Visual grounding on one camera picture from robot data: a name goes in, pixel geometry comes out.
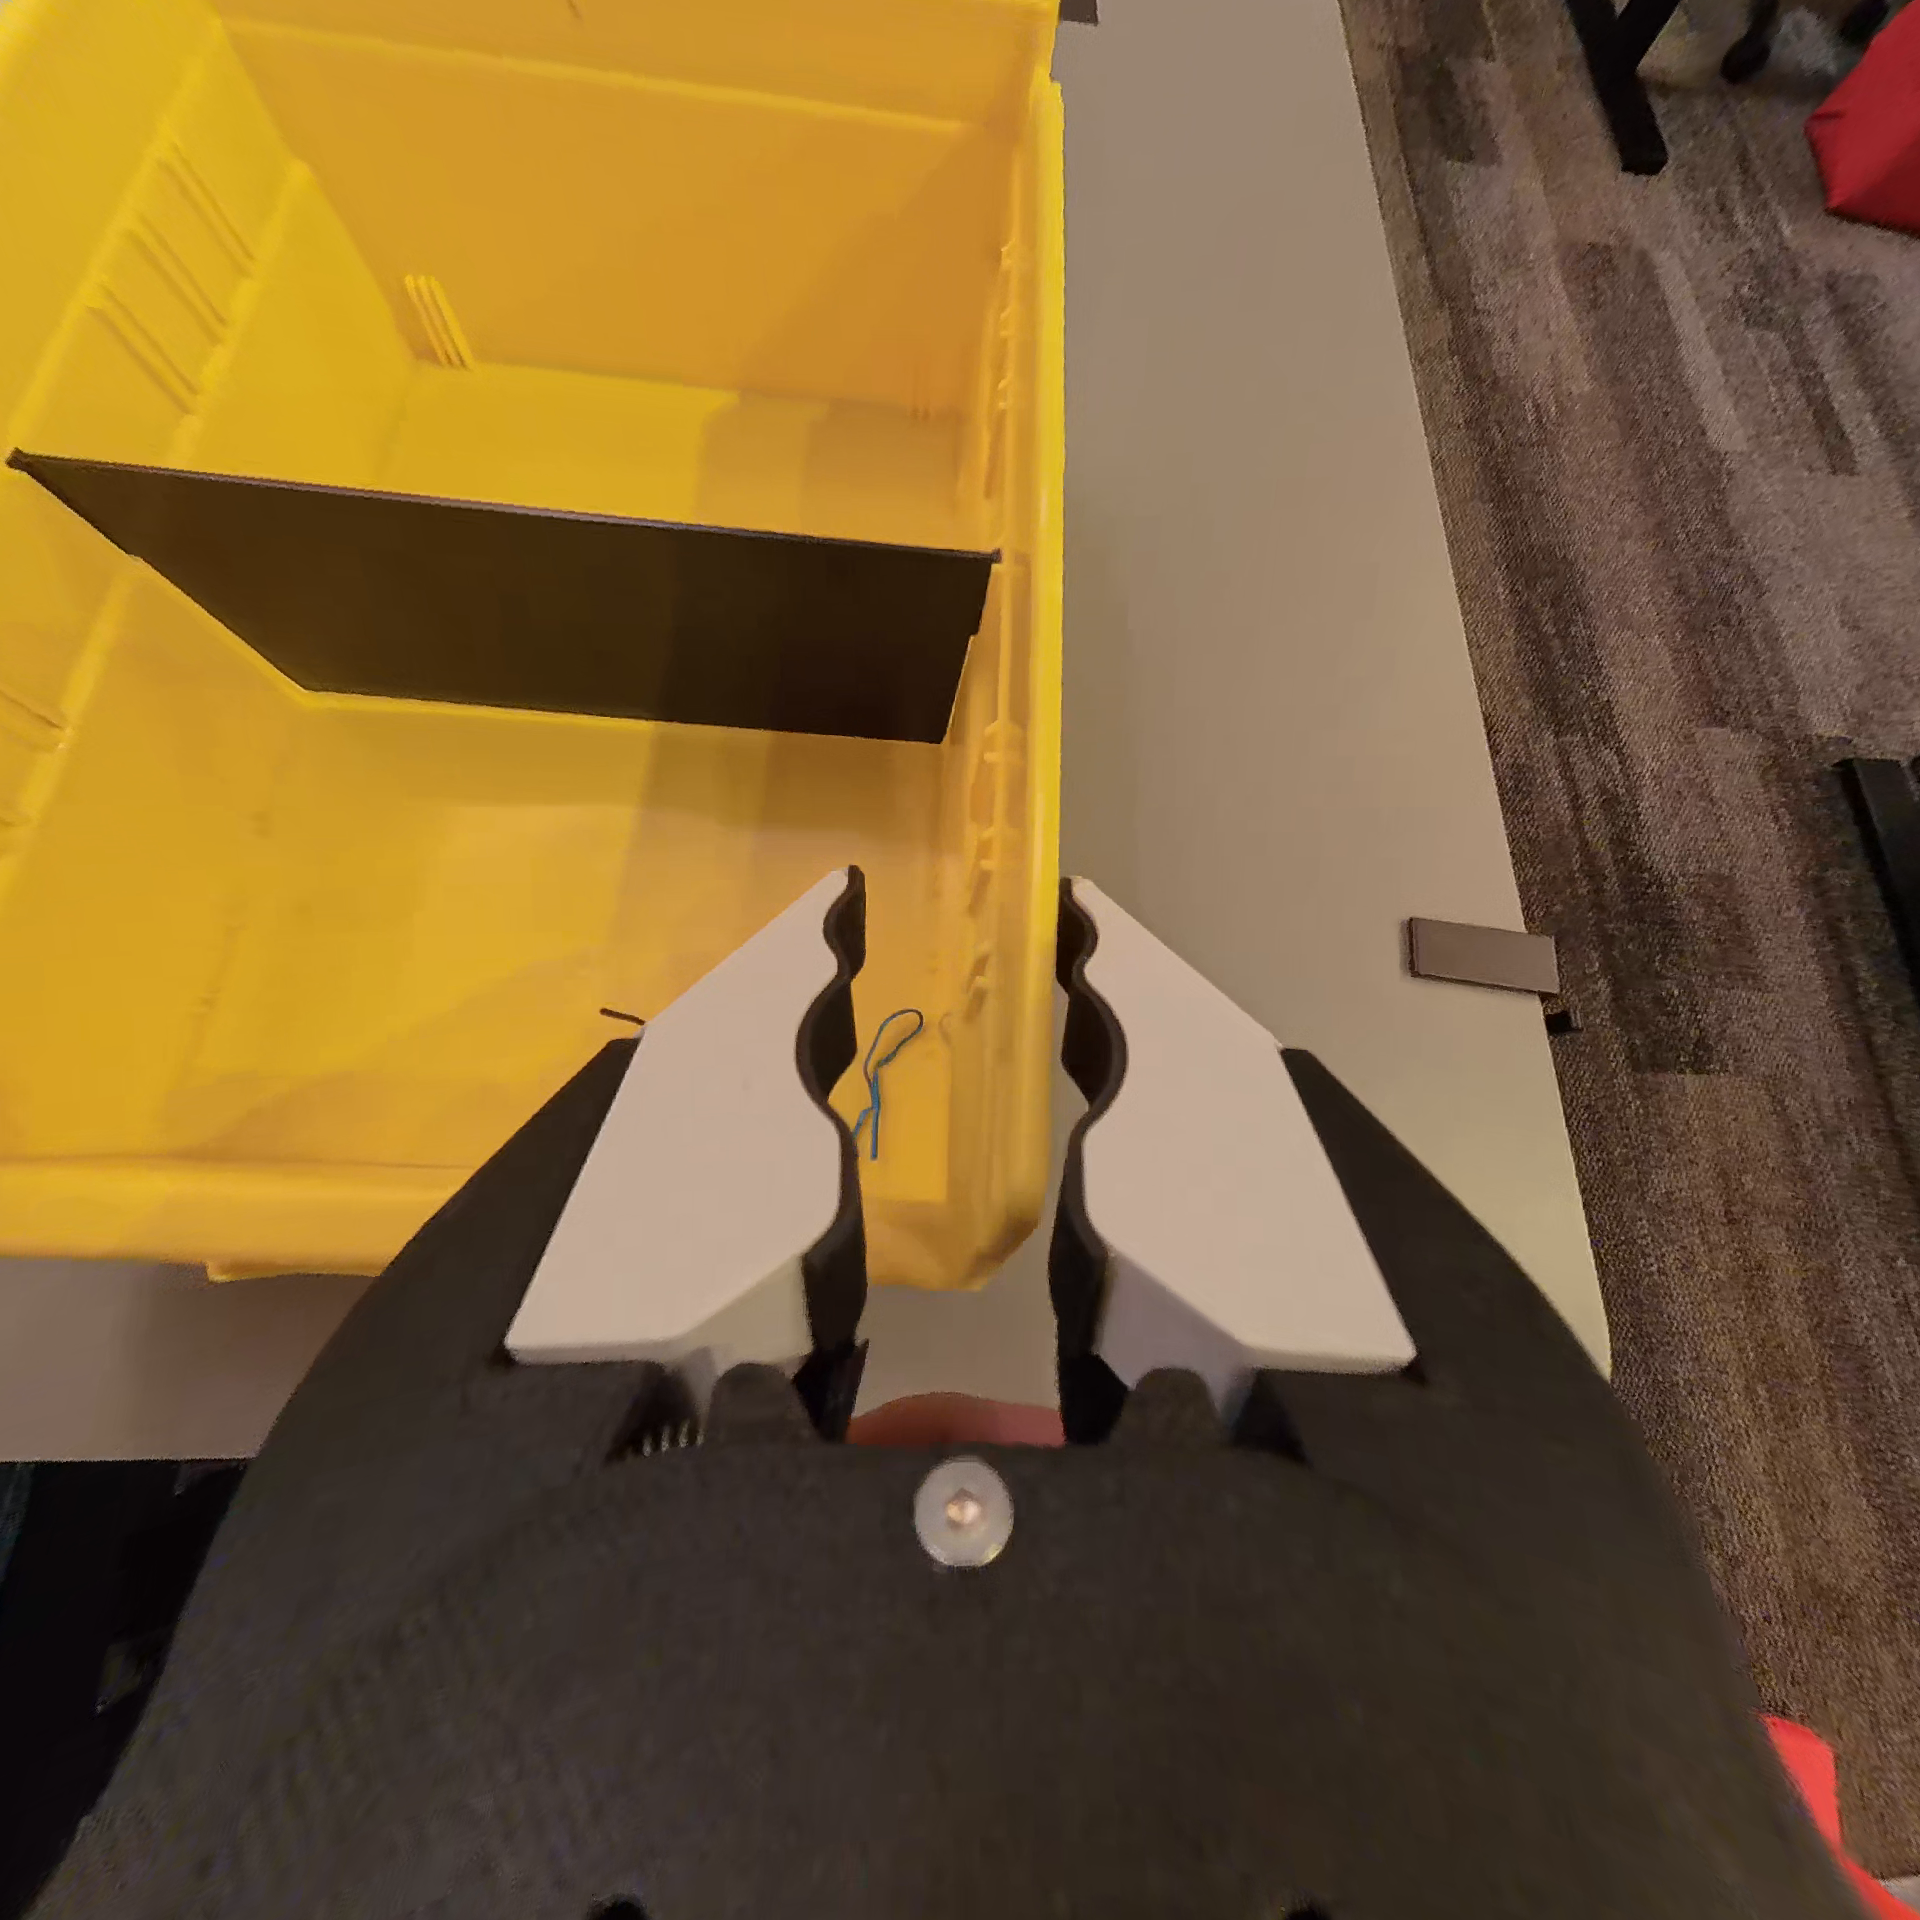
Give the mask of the black bin divider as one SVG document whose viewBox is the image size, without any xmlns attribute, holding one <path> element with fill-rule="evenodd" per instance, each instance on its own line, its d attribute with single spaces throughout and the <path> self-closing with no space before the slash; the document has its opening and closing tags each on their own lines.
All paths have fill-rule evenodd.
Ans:
<svg viewBox="0 0 1920 1920">
<path fill-rule="evenodd" d="M 1000 552 L 13 450 L 309 692 L 940 742 Z"/>
</svg>

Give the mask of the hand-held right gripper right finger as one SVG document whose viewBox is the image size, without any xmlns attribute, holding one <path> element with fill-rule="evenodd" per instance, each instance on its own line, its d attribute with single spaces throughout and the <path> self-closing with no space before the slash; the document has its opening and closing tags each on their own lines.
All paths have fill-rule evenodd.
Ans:
<svg viewBox="0 0 1920 1920">
<path fill-rule="evenodd" d="M 1046 1246 L 1061 1412 L 1156 1372 L 1234 1421 L 1263 1374 L 1415 1357 L 1279 1039 L 1085 877 L 1059 908 L 1062 1066 L 1085 1098 Z"/>
</svg>

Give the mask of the red plastic bin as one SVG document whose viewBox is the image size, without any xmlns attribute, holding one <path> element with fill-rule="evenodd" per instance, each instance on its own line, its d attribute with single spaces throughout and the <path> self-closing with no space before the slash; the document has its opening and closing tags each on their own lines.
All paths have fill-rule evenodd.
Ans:
<svg viewBox="0 0 1920 1920">
<path fill-rule="evenodd" d="M 1806 132 L 1834 217 L 1918 234 L 1918 5 L 1864 46 Z"/>
<path fill-rule="evenodd" d="M 1847 1881 L 1855 1916 L 1916 1918 L 1916 1877 L 1880 1881 L 1853 1861 L 1840 1829 L 1837 1760 L 1834 1746 L 1808 1725 L 1773 1714 L 1760 1716 L 1775 1760 L 1782 1765 L 1798 1804 L 1812 1818 L 1829 1856 Z"/>
</svg>

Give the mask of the yellow plastic bin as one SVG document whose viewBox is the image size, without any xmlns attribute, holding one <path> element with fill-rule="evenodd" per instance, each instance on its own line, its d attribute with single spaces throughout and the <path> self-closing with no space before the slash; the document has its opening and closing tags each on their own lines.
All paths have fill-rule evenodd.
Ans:
<svg viewBox="0 0 1920 1920">
<path fill-rule="evenodd" d="M 879 1282 L 1046 1185 L 1061 5 L 5 5 L 5 1256 L 372 1274 L 816 880 Z M 13 450 L 997 551 L 940 742 L 309 692 Z"/>
</svg>

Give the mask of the blue twist tie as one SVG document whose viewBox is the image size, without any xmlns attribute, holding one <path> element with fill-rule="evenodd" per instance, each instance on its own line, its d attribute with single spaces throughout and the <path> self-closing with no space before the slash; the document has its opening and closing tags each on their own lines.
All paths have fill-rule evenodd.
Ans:
<svg viewBox="0 0 1920 1920">
<path fill-rule="evenodd" d="M 900 1006 L 887 1012 L 874 1028 L 868 1045 L 859 1058 L 861 1105 L 856 1109 L 850 1133 L 855 1145 L 861 1145 L 868 1161 L 879 1158 L 879 1133 L 885 1116 L 885 1077 L 896 1058 L 918 1039 L 926 1031 L 926 1015 L 918 1006 Z"/>
</svg>

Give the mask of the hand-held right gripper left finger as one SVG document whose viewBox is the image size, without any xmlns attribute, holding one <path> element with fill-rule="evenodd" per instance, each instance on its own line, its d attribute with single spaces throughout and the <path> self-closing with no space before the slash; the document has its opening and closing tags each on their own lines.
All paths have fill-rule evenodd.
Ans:
<svg viewBox="0 0 1920 1920">
<path fill-rule="evenodd" d="M 864 954 L 864 876 L 829 870 L 640 1031 L 510 1356 L 646 1359 L 707 1394 L 855 1348 L 867 1236 L 832 1089 Z"/>
</svg>

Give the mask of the black table leg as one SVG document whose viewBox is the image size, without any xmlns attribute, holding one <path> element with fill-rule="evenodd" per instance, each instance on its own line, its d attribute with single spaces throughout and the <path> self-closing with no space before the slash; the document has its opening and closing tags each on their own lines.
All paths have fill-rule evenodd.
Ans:
<svg viewBox="0 0 1920 1920">
<path fill-rule="evenodd" d="M 1847 757 L 1836 775 L 1918 994 L 1918 758 Z"/>
<path fill-rule="evenodd" d="M 1658 176 L 1669 159 L 1664 132 L 1640 79 L 1640 62 L 1678 2 L 1566 2 L 1599 116 L 1628 176 Z"/>
</svg>

